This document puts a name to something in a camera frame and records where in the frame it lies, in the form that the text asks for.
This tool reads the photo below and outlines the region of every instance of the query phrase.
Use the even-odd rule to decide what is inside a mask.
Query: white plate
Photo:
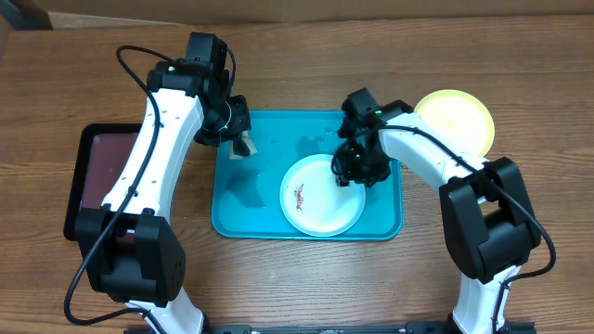
[[[280,207],[295,228],[314,237],[336,236],[355,224],[365,187],[336,186],[332,156],[316,154],[292,165],[280,184]]]

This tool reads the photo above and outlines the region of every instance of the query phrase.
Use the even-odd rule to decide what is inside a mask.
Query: wooden table surface
[[[91,122],[140,122],[145,96],[115,58],[119,45],[185,54],[191,31],[215,32],[237,56],[236,92],[251,109],[338,109],[367,87],[415,105],[444,88],[490,109],[488,157],[523,172],[559,256],[546,276],[513,285],[506,316],[540,332],[594,332],[594,17],[411,19],[308,24],[13,32],[0,64],[0,331],[119,333],[127,315],[71,326],[62,302],[81,256],[62,236],[78,141]],[[156,59],[126,53],[144,78]],[[187,254],[190,299],[215,324],[387,325],[445,320],[459,270],[437,196],[402,172],[405,223],[388,242],[222,238],[211,225],[214,148],[191,146],[172,226]],[[546,263],[534,250],[524,270]],[[122,307],[84,276],[80,317]]]

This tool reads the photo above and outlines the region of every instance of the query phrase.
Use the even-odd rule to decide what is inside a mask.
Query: robotic arm
[[[224,70],[226,52],[225,43],[214,35],[192,33],[186,58],[162,61],[150,72],[148,88],[161,116],[159,136],[136,193],[86,267],[95,291],[150,311],[158,323],[148,320],[151,327],[170,334],[200,334],[209,327],[182,287],[186,256],[169,226],[174,185],[189,144],[192,138],[211,146],[230,140],[238,155],[250,155],[244,142],[251,129],[249,111],[243,96],[229,96],[234,74],[229,79]],[[398,100],[381,107],[366,89],[352,93],[342,109],[339,136],[346,142],[332,163],[337,183],[373,186],[390,174],[390,160],[398,159],[438,191],[445,244],[462,272],[448,332],[491,333],[500,282],[518,273],[540,239],[525,216],[487,186],[497,183],[532,213],[517,166],[506,158],[488,162],[455,148],[406,103]],[[102,209],[79,212],[75,231],[83,257],[124,201],[148,151],[155,111],[148,101],[130,158]],[[474,171],[436,146],[431,136]],[[498,200],[499,209],[483,217],[479,203],[485,200]],[[497,328],[503,324],[501,307]]]

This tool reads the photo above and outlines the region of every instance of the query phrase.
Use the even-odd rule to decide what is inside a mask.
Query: red object
[[[303,185],[301,184],[298,188],[296,188],[293,191],[293,194],[295,195],[295,199],[297,199],[297,210],[303,212],[303,209],[301,208],[301,205],[303,204],[303,196],[301,196],[301,193],[303,191]]]

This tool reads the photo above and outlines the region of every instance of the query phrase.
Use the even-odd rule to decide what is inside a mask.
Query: wooden table
[[[115,58],[134,44],[171,57],[191,31],[215,32],[238,61],[252,109],[338,109],[367,87],[415,105],[456,88],[491,110],[489,158],[519,163],[559,261],[515,283],[507,318],[540,332],[594,332],[594,17],[412,19],[309,24],[13,32],[0,67],[0,331],[119,333],[128,315],[71,326],[62,302],[81,261],[62,225],[78,140],[91,122],[139,122],[145,96]],[[156,59],[125,58],[141,77]],[[389,242],[222,238],[211,225],[214,148],[193,145],[172,226],[187,254],[186,290],[215,324],[386,325],[446,319],[459,270],[444,244],[437,196],[404,168],[405,224]],[[524,270],[546,263],[544,246]],[[121,305],[86,279],[74,313]]]

